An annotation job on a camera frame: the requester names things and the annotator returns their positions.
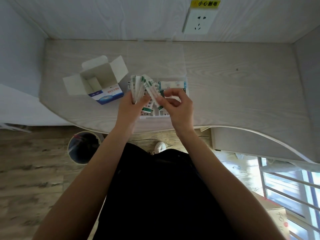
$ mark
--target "forearm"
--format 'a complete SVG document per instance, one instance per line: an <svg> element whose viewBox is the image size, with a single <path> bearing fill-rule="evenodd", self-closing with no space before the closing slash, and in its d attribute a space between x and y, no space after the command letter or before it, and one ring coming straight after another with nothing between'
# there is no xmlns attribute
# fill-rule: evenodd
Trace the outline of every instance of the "forearm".
<svg viewBox="0 0 320 240"><path fill-rule="evenodd" d="M55 203L34 239L87 239L97 219L129 134L114 128Z"/></svg>
<svg viewBox="0 0 320 240"><path fill-rule="evenodd" d="M178 135L208 189L245 239L284 239L253 194L194 132Z"/></svg>

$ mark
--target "yellow warning sticker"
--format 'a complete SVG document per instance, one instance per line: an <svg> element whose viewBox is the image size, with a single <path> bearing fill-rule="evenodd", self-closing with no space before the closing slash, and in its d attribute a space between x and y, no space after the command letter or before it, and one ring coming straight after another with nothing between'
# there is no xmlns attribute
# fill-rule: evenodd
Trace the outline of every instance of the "yellow warning sticker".
<svg viewBox="0 0 320 240"><path fill-rule="evenodd" d="M190 8L218 8L221 0L192 0Z"/></svg>

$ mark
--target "electrical outlet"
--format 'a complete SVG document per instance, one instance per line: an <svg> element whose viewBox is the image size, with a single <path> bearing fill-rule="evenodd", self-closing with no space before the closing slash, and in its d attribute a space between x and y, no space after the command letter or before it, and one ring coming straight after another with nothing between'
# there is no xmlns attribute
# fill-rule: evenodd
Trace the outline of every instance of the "electrical outlet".
<svg viewBox="0 0 320 240"><path fill-rule="evenodd" d="M217 13L217 9L190 8L182 32L186 35L207 34Z"/></svg>

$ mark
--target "trash can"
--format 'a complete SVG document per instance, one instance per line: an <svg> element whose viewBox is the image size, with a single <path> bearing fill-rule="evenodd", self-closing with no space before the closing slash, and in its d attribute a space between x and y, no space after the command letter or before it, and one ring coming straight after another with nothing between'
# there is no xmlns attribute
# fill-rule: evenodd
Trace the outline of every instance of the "trash can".
<svg viewBox="0 0 320 240"><path fill-rule="evenodd" d="M76 133L68 144L68 155L72 161L78 164L87 164L104 137L101 133L82 131Z"/></svg>

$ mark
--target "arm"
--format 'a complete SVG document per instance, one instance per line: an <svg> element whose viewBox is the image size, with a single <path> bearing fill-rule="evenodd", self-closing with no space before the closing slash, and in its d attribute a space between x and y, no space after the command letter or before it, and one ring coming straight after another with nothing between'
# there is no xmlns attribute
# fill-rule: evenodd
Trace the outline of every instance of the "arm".
<svg viewBox="0 0 320 240"><path fill-rule="evenodd" d="M170 114L176 134L189 153L208 189L226 214L230 224L244 239L284 239L270 216L253 194L218 160L193 129L193 105L182 89L164 92L157 98Z"/></svg>
<svg viewBox="0 0 320 240"><path fill-rule="evenodd" d="M131 92L122 98L114 129L46 215L34 240L88 238L135 121L149 100L145 96L132 104Z"/></svg>

